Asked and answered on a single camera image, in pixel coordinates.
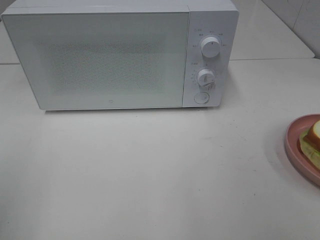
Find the round white door button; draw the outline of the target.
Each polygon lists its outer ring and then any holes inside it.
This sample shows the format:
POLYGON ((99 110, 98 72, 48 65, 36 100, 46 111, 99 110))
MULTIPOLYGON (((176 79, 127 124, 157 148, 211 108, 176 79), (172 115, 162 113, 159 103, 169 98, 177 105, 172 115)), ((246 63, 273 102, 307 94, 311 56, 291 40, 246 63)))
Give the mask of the round white door button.
POLYGON ((199 92, 194 96, 194 101, 197 104, 206 104, 210 100, 210 95, 207 92, 199 92))

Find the pink round plate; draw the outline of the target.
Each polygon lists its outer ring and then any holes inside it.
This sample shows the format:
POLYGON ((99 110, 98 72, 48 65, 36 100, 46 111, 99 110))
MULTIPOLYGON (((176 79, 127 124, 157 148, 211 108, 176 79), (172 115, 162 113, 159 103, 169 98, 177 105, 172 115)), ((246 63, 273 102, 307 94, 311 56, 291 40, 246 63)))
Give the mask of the pink round plate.
POLYGON ((284 136, 284 149, 288 160, 304 178, 318 187, 320 186, 320 170, 302 152, 300 134, 319 120, 319 114, 298 117, 288 125, 284 136))

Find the toy sandwich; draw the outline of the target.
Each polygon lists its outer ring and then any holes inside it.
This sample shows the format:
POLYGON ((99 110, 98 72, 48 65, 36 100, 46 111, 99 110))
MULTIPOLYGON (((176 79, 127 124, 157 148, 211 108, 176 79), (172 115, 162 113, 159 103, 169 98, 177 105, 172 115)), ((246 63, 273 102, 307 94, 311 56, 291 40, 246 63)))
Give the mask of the toy sandwich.
POLYGON ((309 161, 320 169, 320 121, 299 135, 300 149, 309 161))

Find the white microwave door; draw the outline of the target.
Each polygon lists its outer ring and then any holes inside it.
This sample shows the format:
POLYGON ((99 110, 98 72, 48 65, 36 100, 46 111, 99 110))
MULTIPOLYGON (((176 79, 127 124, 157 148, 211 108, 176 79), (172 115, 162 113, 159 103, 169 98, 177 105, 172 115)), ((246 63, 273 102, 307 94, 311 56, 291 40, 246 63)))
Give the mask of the white microwave door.
POLYGON ((42 110, 182 106, 186 12, 18 14, 3 22, 42 110))

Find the white microwave oven body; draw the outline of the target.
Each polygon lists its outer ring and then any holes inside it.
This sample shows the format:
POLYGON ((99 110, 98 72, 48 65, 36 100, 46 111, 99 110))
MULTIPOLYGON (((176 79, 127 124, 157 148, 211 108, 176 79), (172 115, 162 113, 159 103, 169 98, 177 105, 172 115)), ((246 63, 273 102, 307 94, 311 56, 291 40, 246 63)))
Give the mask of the white microwave oven body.
POLYGON ((17 0, 1 18, 3 21, 5 15, 135 13, 188 13, 182 105, 171 108, 218 106, 239 19, 239 12, 230 0, 17 0), (220 53, 213 58, 203 56, 201 51, 201 42, 207 37, 218 37, 221 41, 220 53), (199 86, 197 74, 202 69, 214 71, 214 84, 199 86), (194 97, 200 92, 209 94, 206 104, 195 102, 194 97))

